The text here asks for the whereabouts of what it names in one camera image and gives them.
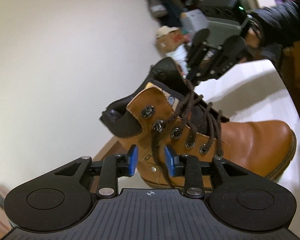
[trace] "boot sole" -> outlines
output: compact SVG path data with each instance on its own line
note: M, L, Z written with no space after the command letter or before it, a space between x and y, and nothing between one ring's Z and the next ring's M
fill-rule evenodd
M294 157L295 153L296 153L296 149L297 149L297 137L294 133L293 130L291 130L292 132L292 146L290 148L290 151L288 152L288 154L286 155L286 157L284 158L284 160L279 164L279 166L273 170L271 173L269 173L267 176L265 176L265 178L274 181L276 180L280 175L282 175L282 173L284 172L284 170L289 166L292 158ZM163 184L156 184L150 181L147 181L146 179L142 178L144 180L144 182L151 188L168 188L168 185L163 185ZM183 189L182 187L179 186L175 186L175 188L177 189ZM211 192L212 188L208 188L205 187L204 188L205 192Z

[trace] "circular black cover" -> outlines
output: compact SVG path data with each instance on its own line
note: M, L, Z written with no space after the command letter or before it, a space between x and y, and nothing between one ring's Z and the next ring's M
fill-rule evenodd
M289 224L296 210L292 193L266 179L249 182L228 182L216 188L209 199L214 214L247 231L271 231Z
M57 231L74 225L92 206L90 193L79 180L55 174L45 174L16 187L4 203L12 223L37 232Z

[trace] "ribbed gray surface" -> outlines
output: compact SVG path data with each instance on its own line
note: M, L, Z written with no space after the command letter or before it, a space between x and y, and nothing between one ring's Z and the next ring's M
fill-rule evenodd
M36 234L13 230L5 240L296 240L281 229L249 234L217 221L201 200L178 190L124 189L114 199L101 200L84 221L62 232Z

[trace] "boot label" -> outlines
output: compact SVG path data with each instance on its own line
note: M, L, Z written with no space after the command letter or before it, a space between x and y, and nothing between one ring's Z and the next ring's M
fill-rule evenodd
M162 91L162 93L164 94L166 100L168 101L168 103L172 106L173 111L176 110L177 105L179 103L179 99L175 98L174 96L172 96L171 94L169 94L168 92L162 90L161 88L157 87L156 85L152 84L151 82L149 82L145 89L149 88L149 87L156 87L158 89L160 89L160 91Z

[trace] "black sleeve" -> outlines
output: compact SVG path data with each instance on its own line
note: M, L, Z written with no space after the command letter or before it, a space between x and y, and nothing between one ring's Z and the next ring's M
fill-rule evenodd
M250 15L261 25L261 46L276 42L289 47L294 41L300 41L300 0L288 1L273 8L257 9Z

